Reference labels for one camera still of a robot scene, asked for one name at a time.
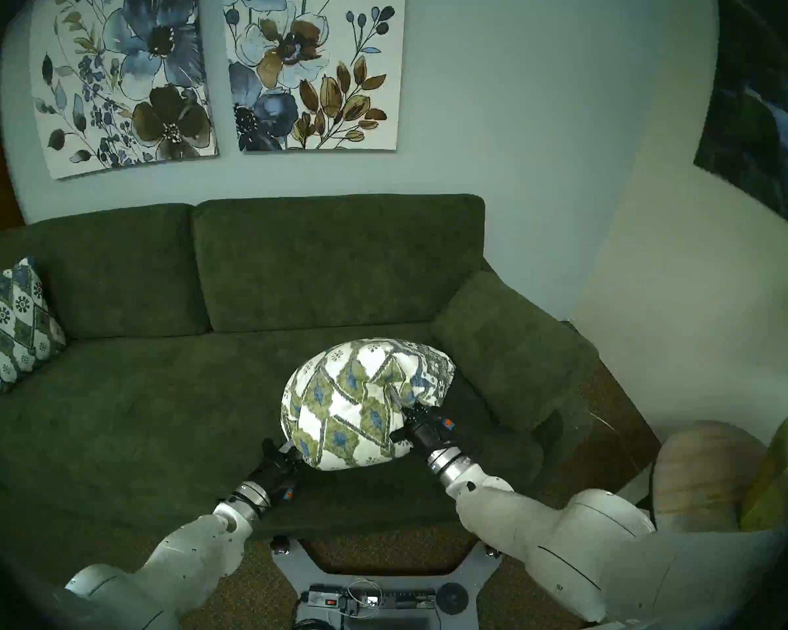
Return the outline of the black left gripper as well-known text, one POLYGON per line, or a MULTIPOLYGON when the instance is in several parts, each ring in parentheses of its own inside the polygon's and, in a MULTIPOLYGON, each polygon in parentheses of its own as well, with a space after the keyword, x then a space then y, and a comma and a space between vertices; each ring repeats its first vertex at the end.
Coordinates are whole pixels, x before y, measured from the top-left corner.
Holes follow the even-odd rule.
POLYGON ((272 438, 262 441, 262 458, 251 474, 251 482, 269 502, 278 502, 296 485, 296 472, 303 464, 303 454, 292 441, 286 441, 281 453, 272 438))

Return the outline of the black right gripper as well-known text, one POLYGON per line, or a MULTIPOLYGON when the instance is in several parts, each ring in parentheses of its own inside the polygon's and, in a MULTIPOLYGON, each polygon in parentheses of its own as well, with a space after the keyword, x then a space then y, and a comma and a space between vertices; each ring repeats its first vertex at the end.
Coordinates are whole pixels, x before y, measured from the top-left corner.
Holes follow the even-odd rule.
POLYGON ((434 408, 421 403, 410 407, 401 397, 398 387, 387 386, 386 393, 393 408, 403 416, 403 426, 392 431, 389 439, 393 444, 406 443, 422 456, 432 456, 456 450, 463 454, 464 450, 456 439, 454 423, 438 414, 434 408))

